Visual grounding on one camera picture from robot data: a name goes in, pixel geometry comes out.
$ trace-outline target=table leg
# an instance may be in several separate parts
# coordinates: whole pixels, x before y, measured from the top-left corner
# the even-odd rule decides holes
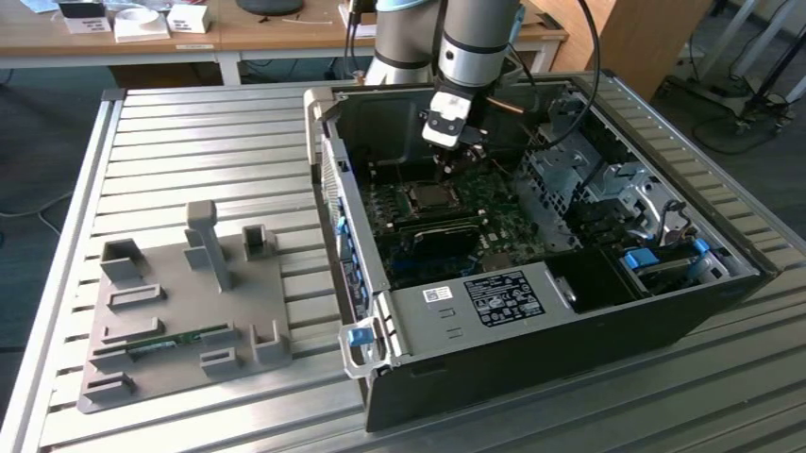
[[[529,71],[532,74],[546,73],[550,71],[553,57],[559,49],[559,41],[545,41],[541,47],[534,51],[533,61],[530,62]]]
[[[240,72],[237,71],[237,62],[240,61],[238,52],[217,52],[214,54],[217,66],[221,72],[224,85],[240,85]]]

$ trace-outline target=aluminum table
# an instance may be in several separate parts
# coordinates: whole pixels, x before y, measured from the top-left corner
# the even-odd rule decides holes
[[[639,97],[600,98],[752,240],[780,277],[676,344],[386,432],[362,431],[304,149],[322,82],[107,92],[0,435],[0,451],[753,451],[806,448],[806,247]],[[89,415],[75,409],[101,244],[184,241],[182,205],[217,233],[278,233],[293,362]]]

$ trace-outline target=white cable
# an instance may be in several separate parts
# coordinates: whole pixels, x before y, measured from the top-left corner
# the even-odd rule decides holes
[[[43,205],[41,205],[37,210],[27,210],[23,212],[2,212],[2,211],[0,211],[0,218],[17,219],[19,217],[27,217],[30,215],[34,215],[35,218],[41,221],[41,223],[45,224],[45,226],[53,231],[53,233],[57,236],[61,236],[61,232],[58,231],[58,228],[55,228],[55,226],[47,221],[47,219],[45,219],[45,216],[42,214],[43,214],[43,211],[47,210],[58,201],[69,198],[71,195],[73,195],[71,192],[65,193],[58,198],[54,198],[53,200],[46,202]]]

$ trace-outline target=floor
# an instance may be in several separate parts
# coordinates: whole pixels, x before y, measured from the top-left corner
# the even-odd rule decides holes
[[[707,48],[715,42],[729,20],[707,18],[699,26],[693,42]],[[737,54],[744,41],[759,30],[743,26],[724,54],[724,66]],[[783,52],[787,41],[776,40],[752,68],[761,76]],[[294,62],[277,60],[248,66],[245,82],[321,80],[326,75],[328,59]],[[336,64],[334,72],[341,68]],[[785,92],[806,74],[806,53],[800,53],[783,75],[776,89]],[[0,71],[0,81],[5,72]],[[89,137],[101,92],[115,83],[105,68],[61,68],[17,70],[10,82],[0,86],[0,211],[30,210],[70,191],[78,174],[83,146]],[[689,134],[699,122],[724,115],[724,111],[673,89],[652,102],[677,129]],[[806,236],[806,105],[795,105],[793,123],[773,136],[768,125],[733,136],[729,121],[703,128],[701,135],[711,145],[740,149],[760,140],[769,141],[740,156],[708,155],[732,177],[769,207],[800,236]],[[46,211],[47,219],[59,227],[67,202]],[[34,217],[0,218],[0,414],[15,368],[17,352],[25,345],[33,322],[38,297],[55,250],[55,235]]]

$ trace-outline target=green circuit board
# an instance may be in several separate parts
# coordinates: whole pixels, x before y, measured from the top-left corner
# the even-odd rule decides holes
[[[440,183],[368,185],[361,198],[393,288],[490,272],[545,254],[504,171],[480,167]]]

